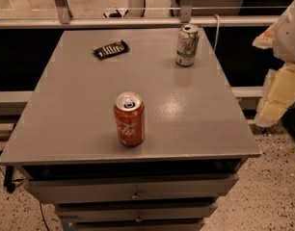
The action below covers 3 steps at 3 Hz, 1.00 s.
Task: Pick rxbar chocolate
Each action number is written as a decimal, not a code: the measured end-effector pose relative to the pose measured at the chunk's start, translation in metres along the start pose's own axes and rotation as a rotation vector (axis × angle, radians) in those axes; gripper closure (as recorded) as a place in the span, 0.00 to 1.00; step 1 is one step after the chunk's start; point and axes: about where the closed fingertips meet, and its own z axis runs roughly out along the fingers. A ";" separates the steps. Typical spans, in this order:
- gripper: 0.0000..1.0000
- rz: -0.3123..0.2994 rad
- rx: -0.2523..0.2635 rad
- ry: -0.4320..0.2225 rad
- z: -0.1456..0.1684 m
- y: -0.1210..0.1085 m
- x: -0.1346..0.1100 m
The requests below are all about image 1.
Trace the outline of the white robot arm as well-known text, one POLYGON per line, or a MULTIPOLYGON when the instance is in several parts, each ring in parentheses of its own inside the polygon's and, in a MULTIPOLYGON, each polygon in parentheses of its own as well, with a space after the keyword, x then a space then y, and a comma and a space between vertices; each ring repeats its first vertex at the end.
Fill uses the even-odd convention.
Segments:
POLYGON ((279 70, 268 70, 256 108, 255 124, 271 127, 295 104, 295 0, 276 23, 255 38, 253 46, 272 48, 274 57, 283 61, 279 70))

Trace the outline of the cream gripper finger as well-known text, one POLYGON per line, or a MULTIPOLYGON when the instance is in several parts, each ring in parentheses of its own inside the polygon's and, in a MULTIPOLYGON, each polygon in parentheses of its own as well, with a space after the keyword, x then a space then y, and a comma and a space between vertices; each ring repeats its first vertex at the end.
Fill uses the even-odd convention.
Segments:
POLYGON ((263 95, 256 108, 255 124, 271 127, 295 103, 295 64, 270 69, 263 83, 263 95))
POLYGON ((253 46, 260 49, 268 49, 274 47, 274 35, 277 23, 269 26, 262 34, 257 36, 253 41, 253 46))

